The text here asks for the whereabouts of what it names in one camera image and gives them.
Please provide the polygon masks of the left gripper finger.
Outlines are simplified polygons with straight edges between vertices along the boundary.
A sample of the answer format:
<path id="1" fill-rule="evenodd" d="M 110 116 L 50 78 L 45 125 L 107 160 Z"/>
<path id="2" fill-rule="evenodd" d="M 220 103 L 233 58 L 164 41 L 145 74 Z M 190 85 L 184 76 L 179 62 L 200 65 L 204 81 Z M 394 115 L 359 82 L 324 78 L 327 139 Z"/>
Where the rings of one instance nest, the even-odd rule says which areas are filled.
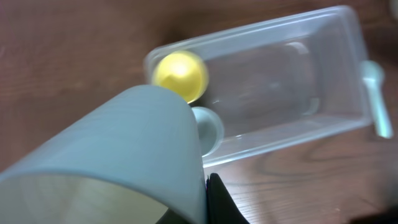
<path id="1" fill-rule="evenodd" d="M 208 223 L 249 224 L 217 173 L 211 173 L 206 180 L 206 200 Z"/>

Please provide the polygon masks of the grey-blue plastic cup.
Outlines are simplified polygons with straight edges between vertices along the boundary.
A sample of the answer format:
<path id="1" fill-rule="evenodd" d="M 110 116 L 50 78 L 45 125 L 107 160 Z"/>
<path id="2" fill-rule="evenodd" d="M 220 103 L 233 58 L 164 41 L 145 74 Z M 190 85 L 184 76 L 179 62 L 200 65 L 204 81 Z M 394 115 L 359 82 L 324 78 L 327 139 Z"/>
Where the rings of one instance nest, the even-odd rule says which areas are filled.
<path id="1" fill-rule="evenodd" d="M 130 88 L 1 174 L 2 223 L 206 223 L 197 122 L 174 92 Z"/>

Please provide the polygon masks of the yellow plastic cup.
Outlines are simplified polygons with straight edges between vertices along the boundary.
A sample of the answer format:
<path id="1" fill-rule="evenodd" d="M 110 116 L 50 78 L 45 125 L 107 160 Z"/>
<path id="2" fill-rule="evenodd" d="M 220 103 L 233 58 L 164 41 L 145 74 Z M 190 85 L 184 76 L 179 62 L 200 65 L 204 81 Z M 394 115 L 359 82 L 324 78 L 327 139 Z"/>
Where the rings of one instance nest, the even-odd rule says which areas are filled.
<path id="1" fill-rule="evenodd" d="M 187 103 L 193 103 L 206 91 L 209 74 L 198 55 L 181 50 L 168 54 L 156 65 L 150 83 L 175 92 Z"/>

